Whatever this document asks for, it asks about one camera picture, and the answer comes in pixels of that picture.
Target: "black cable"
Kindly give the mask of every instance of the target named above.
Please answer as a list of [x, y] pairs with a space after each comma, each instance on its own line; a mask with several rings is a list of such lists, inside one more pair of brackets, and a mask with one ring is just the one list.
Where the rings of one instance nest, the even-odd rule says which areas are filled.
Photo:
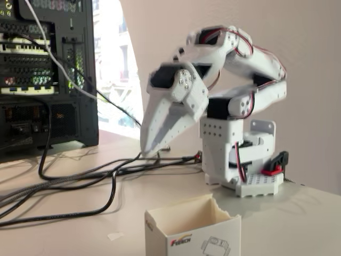
[[[123, 167], [124, 165], [127, 165], [129, 163], [132, 163], [133, 161], [135, 161], [136, 159], [138, 159], [140, 157], [141, 154], [138, 154], [135, 158], [132, 158], [128, 161], [123, 162], [122, 164], [116, 166], [114, 169], [112, 169], [111, 171], [109, 171], [105, 176], [103, 176], [102, 179], [105, 179], [107, 177], [111, 176], [111, 180], [112, 180], [112, 187], [111, 187], [111, 193], [110, 193], [110, 197], [109, 200], [107, 201], [107, 203], [100, 209], [94, 210], [94, 211], [87, 211], [87, 212], [75, 212], [75, 213], [67, 213], [67, 214], [57, 214], [57, 215], [47, 215], [47, 216], [40, 216], [40, 217], [32, 217], [32, 218], [23, 218], [23, 219], [16, 219], [16, 220], [10, 220], [10, 221], [5, 221], [0, 223], [0, 227], [4, 227], [4, 226], [9, 226], [9, 225], [15, 225], [15, 224], [20, 224], [20, 223], [27, 223], [27, 222], [33, 222], [33, 221], [44, 221], [44, 220], [56, 220], [56, 219], [68, 219], [68, 218], [80, 218], [80, 217], [87, 217], [87, 216], [93, 216], [93, 215], [97, 215], [100, 214], [104, 211], [106, 211], [110, 205], [113, 202], [113, 199], [115, 197], [115, 193], [116, 193], [116, 173], [117, 171]], [[23, 200], [21, 200], [20, 202], [18, 202], [15, 206], [13, 206], [12, 208], [17, 208], [17, 205], [21, 205], [23, 202]]]
[[[23, 34], [17, 34], [17, 33], [12, 33], [12, 35], [14, 36], [19, 36], [21, 38], [24, 38], [28, 41], [30, 41], [32, 44], [34, 44], [35, 46], [43, 49], [45, 52], [47, 52], [47, 49], [45, 47], [45, 45], [41, 45], [38, 44], [33, 38], [30, 38], [27, 35], [23, 35]], [[73, 68], [75, 70], [75, 72], [77, 72], [79, 75], [81, 75], [82, 78], [84, 78], [85, 81], [88, 82], [88, 84], [95, 89], [96, 86], [92, 83], [92, 81], [85, 76], [75, 65], [71, 64], [69, 61], [65, 60], [64, 58], [54, 54], [54, 57], [58, 60], [60, 60], [61, 62], [63, 62], [64, 64], [68, 65], [69, 67]], [[107, 96], [105, 96], [101, 91], [97, 90], [97, 93], [102, 96], [108, 103], [112, 104], [114, 107], [116, 107], [117, 109], [119, 109], [120, 111], [122, 111], [124, 114], [126, 114], [128, 117], [130, 117], [139, 127], [141, 127], [141, 123], [134, 117], [132, 116], [130, 113], [128, 113], [124, 108], [120, 107], [119, 105], [113, 103]]]
[[[132, 170], [132, 171], [127, 171], [126, 170], [129, 167], [122, 168], [124, 165], [132, 163], [135, 160], [138, 160], [139, 156], [140, 156], [140, 154], [136, 158], [130, 159], [129, 161], [125, 161], [122, 164], [116, 166], [114, 169], [108, 171], [99, 180], [90, 182], [93, 185], [95, 183], [100, 182], [101, 180], [104, 180], [105, 178], [107, 178], [109, 176], [112, 176], [112, 190], [111, 190], [110, 198], [109, 198], [108, 202], [105, 204], [104, 207], [102, 207], [102, 208], [100, 208], [98, 210], [88, 211], [88, 212], [80, 212], [80, 213], [76, 212], [76, 213], [68, 213], [68, 214], [48, 215], [48, 216], [41, 216], [41, 217], [33, 217], [33, 218], [23, 218], [23, 219], [18, 219], [18, 220], [11, 220], [11, 221], [6, 221], [6, 222], [0, 223], [0, 227], [9, 226], [9, 225], [16, 225], [16, 224], [26, 223], [26, 222], [33, 222], [33, 221], [45, 221], [45, 220], [54, 220], [54, 219], [67, 219], [67, 218], [80, 218], [80, 217], [87, 217], [87, 216], [92, 216], [92, 215], [96, 215], [96, 214], [102, 213], [102, 212], [104, 212], [105, 210], [107, 210], [109, 208], [109, 206], [112, 204], [112, 201], [113, 201], [113, 199], [115, 197], [116, 176], [132, 174], [132, 173], [146, 171], [146, 170], [153, 170], [153, 169], [158, 169], [158, 168], [161, 168], [161, 167], [166, 167], [166, 166], [171, 166], [171, 165], [189, 164], [188, 162], [190, 160], [193, 160], [193, 159], [190, 159], [190, 158], [185, 158], [185, 159], [177, 161], [177, 162], [159, 164], [157, 166], [150, 166], [149, 168], [146, 168], [146, 169], [138, 169], [138, 170], [135, 169], [135, 170]], [[86, 187], [86, 186], [90, 186], [90, 184], [88, 183], [88, 184], [85, 184], [85, 185], [81, 185], [80, 187]], [[28, 194], [21, 201], [16, 203], [16, 205], [14, 205], [10, 209], [8, 209], [4, 213], [2, 213], [0, 215], [0, 218], [8, 215], [10, 212], [12, 212], [15, 209], [17, 209], [20, 205], [22, 205], [27, 199], [29, 199], [33, 194], [37, 193], [38, 191], [50, 190], [50, 189], [59, 189], [60, 190], [60, 188], [54, 188], [54, 187], [35, 188], [35, 190], [29, 191]]]
[[[22, 38], [25, 38], [29, 41], [31, 41], [33, 44], [35, 44], [38, 47], [41, 48], [45, 48], [44, 46], [41, 46], [39, 44], [37, 44], [33, 39], [25, 36], [25, 35], [19, 35]], [[70, 65], [69, 62], [63, 60], [62, 58], [59, 58], [60, 60], [62, 60], [64, 63]], [[91, 81], [84, 76], [84, 74], [82, 74], [81, 71], [79, 71], [76, 67], [73, 66], [73, 68], [81, 74], [81, 76], [84, 77], [85, 80], [87, 80], [87, 82], [89, 82], [92, 86], [93, 84], [91, 83]], [[18, 207], [20, 207], [24, 202], [26, 202], [29, 198], [31, 198], [34, 194], [36, 194], [39, 191], [43, 191], [43, 190], [77, 190], [77, 189], [82, 189], [82, 188], [86, 188], [89, 186], [92, 186], [96, 183], [101, 182], [102, 180], [108, 178], [108, 177], [112, 177], [112, 190], [111, 190], [111, 194], [109, 197], [108, 202], [105, 204], [104, 207], [98, 209], [98, 210], [94, 210], [94, 211], [88, 211], [88, 212], [80, 212], [80, 213], [68, 213], [68, 214], [58, 214], [58, 215], [49, 215], [49, 216], [41, 216], [41, 217], [33, 217], [33, 218], [24, 218], [24, 219], [18, 219], [18, 220], [12, 220], [12, 221], [6, 221], [6, 222], [2, 222], [0, 223], [0, 227], [4, 227], [4, 226], [8, 226], [8, 225], [14, 225], [14, 224], [19, 224], [19, 223], [25, 223], [25, 222], [32, 222], [32, 221], [42, 221], [42, 220], [52, 220], [52, 219], [66, 219], [66, 218], [79, 218], [79, 217], [86, 217], [86, 216], [91, 216], [91, 215], [95, 215], [95, 214], [99, 214], [103, 211], [105, 211], [112, 203], [114, 197], [115, 197], [115, 192], [116, 192], [116, 176], [121, 176], [121, 175], [127, 175], [127, 174], [132, 174], [132, 173], [137, 173], [137, 172], [141, 172], [141, 171], [147, 171], [147, 170], [154, 170], [154, 169], [158, 169], [158, 168], [162, 168], [162, 167], [166, 167], [166, 166], [171, 166], [171, 165], [182, 165], [182, 164], [191, 164], [188, 163], [191, 160], [195, 160], [196, 156], [189, 156], [189, 157], [180, 157], [180, 158], [160, 158], [160, 155], [158, 154], [156, 158], [140, 158], [139, 154], [136, 158], [133, 159], [119, 159], [119, 160], [115, 160], [115, 161], [111, 161], [110, 163], [106, 163], [104, 165], [101, 165], [99, 167], [93, 168], [91, 170], [85, 171], [83, 173], [80, 174], [74, 174], [68, 177], [48, 177], [46, 175], [44, 175], [44, 164], [45, 164], [45, 160], [46, 160], [46, 156], [47, 156], [47, 152], [48, 149], [50, 147], [50, 140], [51, 140], [51, 125], [52, 125], [52, 112], [51, 112], [51, 107], [49, 104], [47, 104], [46, 102], [34, 98], [34, 97], [27, 97], [27, 96], [22, 96], [22, 95], [6, 95], [5, 97], [7, 98], [20, 98], [20, 99], [30, 99], [33, 101], [37, 101], [40, 102], [41, 104], [44, 105], [44, 107], [47, 110], [48, 113], [48, 134], [47, 134], [47, 142], [46, 142], [46, 146], [42, 155], [42, 158], [40, 160], [40, 164], [39, 164], [39, 169], [38, 169], [38, 173], [39, 176], [42, 179], [47, 180], [47, 182], [44, 183], [40, 183], [37, 185], [33, 185], [27, 188], [23, 188], [23, 189], [19, 189], [15, 192], [9, 193], [6, 196], [1, 197], [0, 202], [2, 202], [0, 204], [0, 208], [12, 204], [14, 203], [16, 200], [19, 200], [16, 204], [14, 204], [11, 208], [9, 208], [8, 210], [6, 210], [5, 212], [3, 212], [2, 214], [0, 214], [0, 219], [5, 217], [6, 215], [10, 214], [11, 212], [13, 212], [14, 210], [16, 210]], [[125, 110], [123, 110], [122, 108], [116, 106], [114, 103], [112, 103], [115, 107], [117, 107], [118, 109], [122, 110], [125, 114], [127, 114], [129, 117], [131, 117], [132, 119], [135, 120], [134, 117], [132, 117], [129, 113], [127, 113]], [[142, 165], [134, 165], [134, 166], [128, 166], [125, 168], [122, 168], [123, 166], [132, 163], [136, 160], [155, 160], [155, 162], [153, 164], [142, 164]], [[161, 160], [175, 160], [174, 162], [171, 163], [160, 163]], [[116, 162], [120, 162], [120, 161], [124, 161], [122, 164], [116, 166], [114, 169], [109, 170], [109, 171], [104, 171], [104, 172], [99, 172], [97, 173], [97, 170], [100, 170], [106, 166], [109, 166], [113, 163]], [[71, 181], [81, 181], [81, 180], [86, 180], [86, 179], [95, 179], [91, 182], [88, 182], [86, 184], [80, 185], [80, 186], [73, 186], [73, 187], [65, 187], [65, 186], [59, 186], [59, 187], [55, 187], [55, 185], [62, 185], [64, 183], [67, 182], [71, 182]]]

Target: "table surface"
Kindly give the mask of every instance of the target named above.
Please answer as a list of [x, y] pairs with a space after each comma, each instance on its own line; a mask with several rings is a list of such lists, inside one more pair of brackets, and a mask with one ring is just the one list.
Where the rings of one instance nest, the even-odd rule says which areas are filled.
[[[70, 175], [133, 157], [138, 151], [139, 143], [127, 138], [59, 153], [48, 157], [47, 173]], [[181, 155], [180, 151], [167, 153]], [[41, 182], [37, 165], [36, 158], [1, 164], [0, 195]], [[0, 255], [145, 255], [145, 210], [210, 193], [220, 208], [242, 216], [243, 256], [340, 255], [341, 197], [337, 195], [285, 183], [275, 196], [237, 198], [226, 188], [206, 185], [199, 166], [140, 173], [118, 178], [118, 182], [115, 202], [103, 214], [1, 228]], [[106, 203], [110, 189], [106, 180], [79, 191], [36, 196], [3, 220], [98, 209]]]

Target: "window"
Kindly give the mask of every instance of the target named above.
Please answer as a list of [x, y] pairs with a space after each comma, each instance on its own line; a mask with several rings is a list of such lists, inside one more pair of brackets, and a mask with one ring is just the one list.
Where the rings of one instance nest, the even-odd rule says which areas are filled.
[[127, 24], [126, 24], [126, 20], [124, 19], [124, 17], [122, 17], [122, 22], [121, 24], [118, 26], [119, 32], [120, 33], [124, 33], [127, 32]]
[[100, 0], [92, 0], [92, 10], [98, 11], [100, 9]]
[[[93, 6], [97, 87], [141, 121], [140, 80], [121, 4], [119, 0], [93, 0]], [[98, 115], [100, 129], [128, 137], [140, 136], [136, 124], [111, 104], [99, 100]]]

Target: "black computer case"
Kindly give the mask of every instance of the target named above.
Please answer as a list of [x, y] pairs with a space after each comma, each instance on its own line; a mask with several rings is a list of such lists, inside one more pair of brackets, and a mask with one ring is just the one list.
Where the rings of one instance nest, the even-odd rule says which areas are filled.
[[[30, 2], [50, 40], [52, 52], [70, 61], [96, 85], [92, 0]], [[30, 97], [51, 106], [51, 144], [77, 140], [86, 146], [97, 145], [96, 101], [74, 89], [41, 49], [20, 38], [8, 39], [11, 33], [25, 34], [43, 43], [25, 0], [0, 1], [0, 154], [46, 145], [47, 111]], [[73, 68], [63, 66], [76, 84], [96, 95], [96, 88]], [[13, 91], [24, 97], [3, 98]], [[16, 141], [23, 133], [25, 139]]]

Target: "open box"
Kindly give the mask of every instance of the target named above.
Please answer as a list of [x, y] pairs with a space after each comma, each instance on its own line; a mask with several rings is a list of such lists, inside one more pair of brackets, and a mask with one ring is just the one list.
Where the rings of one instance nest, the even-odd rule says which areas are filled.
[[212, 195], [145, 212], [146, 256], [240, 256], [241, 216]]

